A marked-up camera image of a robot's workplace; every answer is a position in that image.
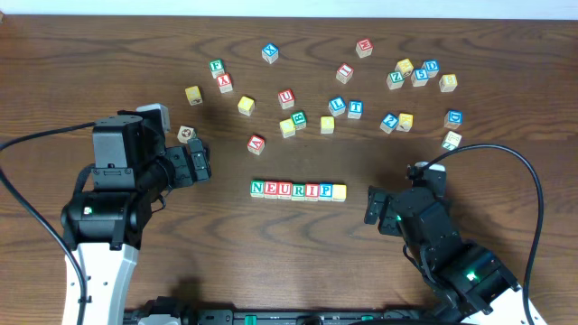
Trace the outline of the green R wooden block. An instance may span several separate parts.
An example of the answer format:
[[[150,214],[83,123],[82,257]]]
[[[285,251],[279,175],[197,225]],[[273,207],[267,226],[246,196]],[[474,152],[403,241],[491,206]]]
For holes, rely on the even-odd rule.
[[[292,184],[291,200],[305,200],[305,185],[299,183]]]

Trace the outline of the green N wooden block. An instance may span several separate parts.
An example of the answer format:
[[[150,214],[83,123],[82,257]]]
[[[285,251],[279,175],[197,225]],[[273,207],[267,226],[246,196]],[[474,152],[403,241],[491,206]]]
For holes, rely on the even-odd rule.
[[[250,196],[254,198],[263,198],[265,196],[265,182],[251,181]]]

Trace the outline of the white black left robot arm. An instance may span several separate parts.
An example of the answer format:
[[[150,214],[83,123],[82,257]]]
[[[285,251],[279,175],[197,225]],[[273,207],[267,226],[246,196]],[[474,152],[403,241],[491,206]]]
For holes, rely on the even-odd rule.
[[[77,179],[61,213],[66,262],[65,324],[119,324],[152,205],[171,190],[211,176],[209,156],[192,131],[168,147],[167,107],[152,104],[96,121],[94,164]]]

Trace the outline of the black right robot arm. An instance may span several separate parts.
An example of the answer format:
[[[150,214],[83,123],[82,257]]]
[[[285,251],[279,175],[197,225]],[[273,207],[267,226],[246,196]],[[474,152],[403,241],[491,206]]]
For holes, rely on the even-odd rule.
[[[402,252],[440,303],[420,318],[444,323],[543,324],[523,286],[488,248],[462,238],[437,185],[399,193],[369,187],[364,222],[400,237]]]

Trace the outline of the yellow block mid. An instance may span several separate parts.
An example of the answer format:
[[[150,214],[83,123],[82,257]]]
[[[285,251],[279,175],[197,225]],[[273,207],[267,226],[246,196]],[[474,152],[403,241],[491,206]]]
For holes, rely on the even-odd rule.
[[[347,198],[347,186],[345,184],[333,184],[332,185],[332,201],[343,202]]]

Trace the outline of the red E wooden block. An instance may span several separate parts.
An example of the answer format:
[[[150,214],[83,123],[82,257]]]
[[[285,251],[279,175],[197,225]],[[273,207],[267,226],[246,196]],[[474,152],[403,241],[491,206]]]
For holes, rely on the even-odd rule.
[[[278,182],[277,181],[266,181],[265,182],[264,197],[266,199],[277,199],[278,198]]]

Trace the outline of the blue P wooden block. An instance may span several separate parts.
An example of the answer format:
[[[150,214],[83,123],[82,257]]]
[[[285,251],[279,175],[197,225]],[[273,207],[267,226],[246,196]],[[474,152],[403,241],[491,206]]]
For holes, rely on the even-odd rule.
[[[320,201],[332,201],[333,194],[333,184],[332,183],[320,183],[319,184],[319,197]]]

